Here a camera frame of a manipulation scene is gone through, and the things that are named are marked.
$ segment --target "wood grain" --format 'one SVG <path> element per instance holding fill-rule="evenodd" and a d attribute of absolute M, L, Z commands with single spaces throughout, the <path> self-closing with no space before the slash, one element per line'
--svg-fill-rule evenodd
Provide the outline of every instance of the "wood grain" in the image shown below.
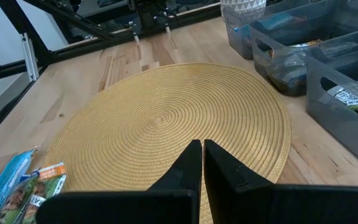
<path fill-rule="evenodd" d="M 0 172 L 15 153 L 33 145 L 41 145 L 32 169 L 39 167 L 59 129 L 109 85 L 141 71 L 185 62 L 237 66 L 263 80 L 252 61 L 229 46 L 221 18 L 53 64 L 0 125 Z M 305 97 L 282 99 L 290 114 L 292 142 L 278 182 L 358 185 L 358 159 L 306 113 Z"/>

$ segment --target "wooden table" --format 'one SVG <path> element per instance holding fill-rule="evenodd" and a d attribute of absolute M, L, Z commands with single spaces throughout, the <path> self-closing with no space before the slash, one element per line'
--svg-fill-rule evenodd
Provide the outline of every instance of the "wooden table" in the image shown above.
<path fill-rule="evenodd" d="M 141 71 L 185 62 L 233 65 L 263 80 L 252 61 L 229 46 L 221 18 L 50 65 L 0 125 L 0 173 L 14 154 L 33 145 L 41 145 L 33 168 L 40 166 L 54 135 L 98 92 Z M 358 159 L 306 113 L 305 97 L 282 99 L 292 142 L 278 182 L 358 185 Z"/>

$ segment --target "yellow placemat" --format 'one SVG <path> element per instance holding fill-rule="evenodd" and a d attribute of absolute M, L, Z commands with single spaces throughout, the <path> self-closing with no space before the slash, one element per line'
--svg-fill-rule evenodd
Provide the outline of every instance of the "yellow placemat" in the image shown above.
<path fill-rule="evenodd" d="M 99 93 L 66 124 L 45 164 L 65 163 L 65 190 L 145 190 L 192 139 L 213 139 L 276 182 L 290 138 L 287 111 L 272 87 L 238 68 L 179 64 Z M 200 223 L 211 222 L 203 180 Z"/>

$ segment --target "gray plastic bin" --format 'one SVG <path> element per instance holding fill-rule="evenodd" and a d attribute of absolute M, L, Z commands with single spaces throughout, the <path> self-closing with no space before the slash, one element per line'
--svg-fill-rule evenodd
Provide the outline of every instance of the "gray plastic bin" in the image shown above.
<path fill-rule="evenodd" d="M 258 20 L 269 27 L 279 26 L 282 21 L 272 18 L 273 14 L 304 6 L 309 4 L 310 1 L 312 0 L 283 0 L 282 2 L 265 8 L 251 11 L 235 11 L 235 6 L 225 7 L 223 9 L 223 15 L 230 46 L 236 50 L 241 57 L 253 59 L 249 23 Z"/>
<path fill-rule="evenodd" d="M 325 57 L 317 48 L 309 54 L 306 110 L 358 157 L 358 112 L 327 92 L 339 85 L 358 96 L 358 52 L 334 59 Z"/>
<path fill-rule="evenodd" d="M 358 0 L 322 0 L 274 17 L 291 17 L 285 25 L 267 29 L 261 22 L 250 24 L 255 69 L 284 95 L 306 93 L 306 53 L 310 47 L 289 47 L 319 40 L 328 57 L 348 54 L 358 43 L 345 35 L 358 31 Z"/>

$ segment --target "white wall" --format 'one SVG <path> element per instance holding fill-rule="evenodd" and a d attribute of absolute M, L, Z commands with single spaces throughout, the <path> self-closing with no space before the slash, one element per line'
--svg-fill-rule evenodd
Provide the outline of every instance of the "white wall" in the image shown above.
<path fill-rule="evenodd" d="M 50 14 L 23 0 L 17 1 L 50 50 L 58 50 L 67 45 L 62 32 Z M 23 58 L 19 34 L 0 8 L 0 64 L 15 62 Z"/>

